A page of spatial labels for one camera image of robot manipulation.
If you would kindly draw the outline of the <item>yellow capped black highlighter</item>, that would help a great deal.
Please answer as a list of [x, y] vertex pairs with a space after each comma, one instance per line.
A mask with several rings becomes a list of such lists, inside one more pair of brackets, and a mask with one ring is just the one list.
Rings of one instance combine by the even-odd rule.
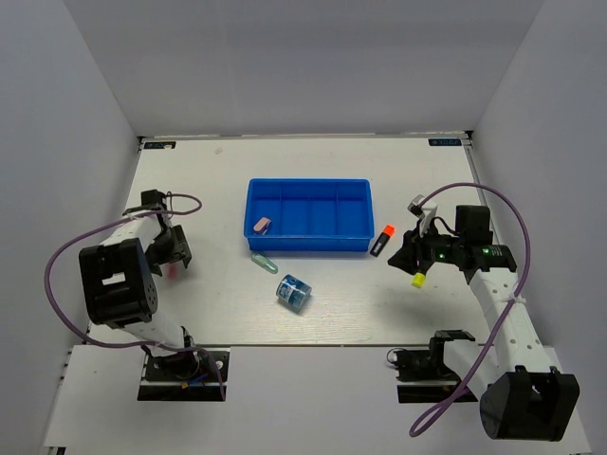
[[412, 286], [421, 289], [425, 283], [426, 275], [420, 272], [414, 274], [412, 278]]

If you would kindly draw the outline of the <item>orange capped black highlighter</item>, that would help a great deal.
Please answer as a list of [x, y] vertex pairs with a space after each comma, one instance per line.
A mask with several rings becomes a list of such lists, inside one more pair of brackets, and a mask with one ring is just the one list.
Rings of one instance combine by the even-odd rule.
[[370, 254], [373, 257], [378, 257], [394, 234], [395, 227], [393, 225], [386, 225], [371, 247]]

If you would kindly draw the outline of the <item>pink eraser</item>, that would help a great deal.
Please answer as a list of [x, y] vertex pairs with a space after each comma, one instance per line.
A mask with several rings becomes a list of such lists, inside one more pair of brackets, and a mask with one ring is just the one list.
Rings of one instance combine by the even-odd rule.
[[255, 235], [265, 235], [271, 226], [271, 219], [268, 217], [261, 217], [252, 227], [252, 231]]

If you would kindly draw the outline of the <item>green clear utility knife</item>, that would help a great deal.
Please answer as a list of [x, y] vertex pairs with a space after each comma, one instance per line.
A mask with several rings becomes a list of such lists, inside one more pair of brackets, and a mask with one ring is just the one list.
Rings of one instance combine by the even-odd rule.
[[270, 274], [277, 274], [279, 271], [278, 266], [273, 261], [258, 252], [251, 254], [251, 260]]

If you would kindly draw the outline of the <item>blue tape roll pack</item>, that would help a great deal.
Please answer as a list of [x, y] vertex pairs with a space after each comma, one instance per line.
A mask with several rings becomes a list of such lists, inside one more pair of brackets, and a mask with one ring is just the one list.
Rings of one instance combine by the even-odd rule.
[[278, 301], [295, 313], [300, 313], [308, 302], [312, 287], [292, 275], [285, 275], [276, 289]]

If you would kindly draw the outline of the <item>pink utility knife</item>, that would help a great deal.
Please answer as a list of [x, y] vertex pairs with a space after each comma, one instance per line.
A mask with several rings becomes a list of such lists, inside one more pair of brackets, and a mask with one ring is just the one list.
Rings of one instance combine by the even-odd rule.
[[179, 275], [179, 266], [177, 264], [170, 264], [167, 267], [167, 279], [175, 280]]

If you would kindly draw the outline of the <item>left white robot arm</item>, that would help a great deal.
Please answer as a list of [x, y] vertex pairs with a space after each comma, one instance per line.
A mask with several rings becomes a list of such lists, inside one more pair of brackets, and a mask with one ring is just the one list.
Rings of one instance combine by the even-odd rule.
[[175, 379], [188, 379], [199, 370], [200, 354], [190, 348], [188, 331], [158, 309], [154, 281], [164, 265], [188, 266], [192, 260], [183, 228], [167, 213], [168, 199], [162, 191], [144, 191], [140, 205], [123, 213], [123, 225], [80, 251], [79, 265], [91, 321], [153, 342], [153, 364]]

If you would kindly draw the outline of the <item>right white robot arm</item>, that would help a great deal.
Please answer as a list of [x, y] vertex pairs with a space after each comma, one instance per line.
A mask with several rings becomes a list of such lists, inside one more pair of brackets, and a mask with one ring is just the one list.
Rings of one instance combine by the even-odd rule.
[[442, 234], [437, 206], [411, 203], [416, 227], [405, 232], [401, 249], [389, 265], [413, 276], [419, 287], [434, 264], [450, 264], [464, 274], [490, 330], [486, 347], [464, 330], [442, 330], [431, 338], [430, 353], [414, 360], [404, 352], [398, 363], [414, 378], [448, 378], [460, 384], [452, 399], [471, 392], [479, 401], [480, 420], [494, 440], [560, 441], [579, 398], [579, 383], [562, 373], [546, 353], [516, 293], [520, 278], [507, 246], [497, 245], [490, 230], [490, 210], [459, 206], [455, 229]]

